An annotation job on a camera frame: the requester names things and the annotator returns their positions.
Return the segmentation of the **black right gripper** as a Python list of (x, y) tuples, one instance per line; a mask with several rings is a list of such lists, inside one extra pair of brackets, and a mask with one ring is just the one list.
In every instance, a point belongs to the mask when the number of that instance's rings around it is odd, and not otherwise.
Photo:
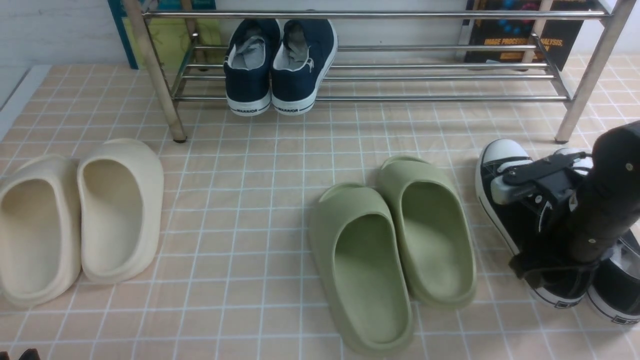
[(575, 195), (593, 166), (588, 152), (554, 152), (537, 161), (526, 152), (491, 152), (490, 208), (555, 207)]

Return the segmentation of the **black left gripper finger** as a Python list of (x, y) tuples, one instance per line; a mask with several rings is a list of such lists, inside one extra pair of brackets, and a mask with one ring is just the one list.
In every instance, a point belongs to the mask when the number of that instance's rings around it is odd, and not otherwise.
[(36, 348), (28, 348), (18, 358), (19, 360), (41, 360), (39, 351)]

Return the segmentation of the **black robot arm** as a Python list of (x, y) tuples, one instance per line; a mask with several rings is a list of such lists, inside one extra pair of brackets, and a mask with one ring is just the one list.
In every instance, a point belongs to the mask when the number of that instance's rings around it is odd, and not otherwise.
[(1, 350), (42, 360), (637, 360), (639, 125), (422, 111), (22, 115)]

